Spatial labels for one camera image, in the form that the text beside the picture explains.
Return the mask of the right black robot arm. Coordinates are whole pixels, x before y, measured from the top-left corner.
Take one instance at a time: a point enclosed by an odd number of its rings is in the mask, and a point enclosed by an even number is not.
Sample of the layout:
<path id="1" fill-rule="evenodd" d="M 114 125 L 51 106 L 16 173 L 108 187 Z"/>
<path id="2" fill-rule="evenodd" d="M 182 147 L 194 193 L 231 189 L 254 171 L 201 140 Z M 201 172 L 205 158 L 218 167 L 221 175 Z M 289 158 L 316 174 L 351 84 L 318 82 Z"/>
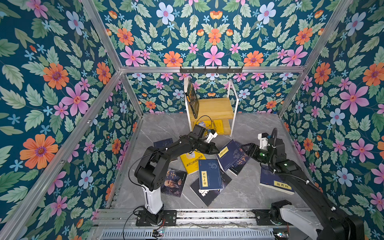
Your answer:
<path id="1" fill-rule="evenodd" d="M 363 240 L 364 222 L 358 216 L 348 215 L 337 207 L 318 187 L 307 178 L 302 168 L 287 159 L 284 145 L 267 145 L 262 150 L 254 143 L 241 146 L 252 159 L 265 165 L 275 176 L 287 183 L 314 213 L 311 218 L 297 210 L 289 201 L 271 204 L 270 219 L 274 222 L 290 223 L 312 240 Z"/>

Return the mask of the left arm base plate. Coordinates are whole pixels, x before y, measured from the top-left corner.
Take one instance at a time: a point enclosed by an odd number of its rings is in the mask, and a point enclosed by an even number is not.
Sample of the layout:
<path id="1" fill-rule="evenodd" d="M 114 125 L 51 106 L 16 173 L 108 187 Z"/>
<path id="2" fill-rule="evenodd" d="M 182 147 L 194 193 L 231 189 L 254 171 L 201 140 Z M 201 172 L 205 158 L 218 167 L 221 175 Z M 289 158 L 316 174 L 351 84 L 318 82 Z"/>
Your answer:
<path id="1" fill-rule="evenodd" d="M 156 215 L 144 210 L 139 211 L 136 226 L 137 227 L 160 227 L 175 226 L 177 221 L 176 210 L 160 210 Z"/>

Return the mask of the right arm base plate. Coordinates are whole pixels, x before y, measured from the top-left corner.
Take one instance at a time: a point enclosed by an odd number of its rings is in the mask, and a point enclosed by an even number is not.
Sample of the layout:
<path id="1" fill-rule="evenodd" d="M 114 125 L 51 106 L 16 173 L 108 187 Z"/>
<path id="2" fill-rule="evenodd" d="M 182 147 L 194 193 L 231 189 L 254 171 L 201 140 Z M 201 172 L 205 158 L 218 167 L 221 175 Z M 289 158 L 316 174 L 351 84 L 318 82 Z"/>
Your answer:
<path id="1" fill-rule="evenodd" d="M 269 210 L 252 210 L 258 226 L 280 226 L 281 222 L 275 222 L 271 219 Z"/>

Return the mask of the navy book yellow label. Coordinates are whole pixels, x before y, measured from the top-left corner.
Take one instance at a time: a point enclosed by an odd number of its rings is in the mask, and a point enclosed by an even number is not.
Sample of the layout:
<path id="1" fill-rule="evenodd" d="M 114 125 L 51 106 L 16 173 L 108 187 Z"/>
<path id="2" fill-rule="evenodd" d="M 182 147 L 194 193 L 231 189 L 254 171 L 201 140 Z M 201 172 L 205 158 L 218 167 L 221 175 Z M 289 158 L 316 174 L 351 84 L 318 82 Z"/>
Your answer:
<path id="1" fill-rule="evenodd" d="M 241 146 L 237 141 L 231 140 L 217 154 L 219 165 L 224 172 L 245 156 Z"/>
<path id="2" fill-rule="evenodd" d="M 217 159 L 199 160 L 200 190 L 211 191 L 223 189 L 221 168 Z"/>

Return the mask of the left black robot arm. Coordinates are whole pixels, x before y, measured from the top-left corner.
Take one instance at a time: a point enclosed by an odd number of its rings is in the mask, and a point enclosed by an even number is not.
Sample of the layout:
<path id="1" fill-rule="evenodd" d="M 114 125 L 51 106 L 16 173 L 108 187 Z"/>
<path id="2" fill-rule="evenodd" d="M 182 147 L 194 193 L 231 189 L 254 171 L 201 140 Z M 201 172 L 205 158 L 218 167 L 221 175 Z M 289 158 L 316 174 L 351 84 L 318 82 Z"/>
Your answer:
<path id="1" fill-rule="evenodd" d="M 147 148 L 135 170 L 135 177 L 143 188 L 144 216 L 148 222 L 158 225 L 164 218 L 161 186 L 165 182 L 170 161 L 193 151 L 207 155 L 217 154 L 219 150 L 212 142 L 217 136 L 217 133 L 210 132 L 207 138 L 203 138 L 190 132 L 162 149 L 152 146 Z"/>

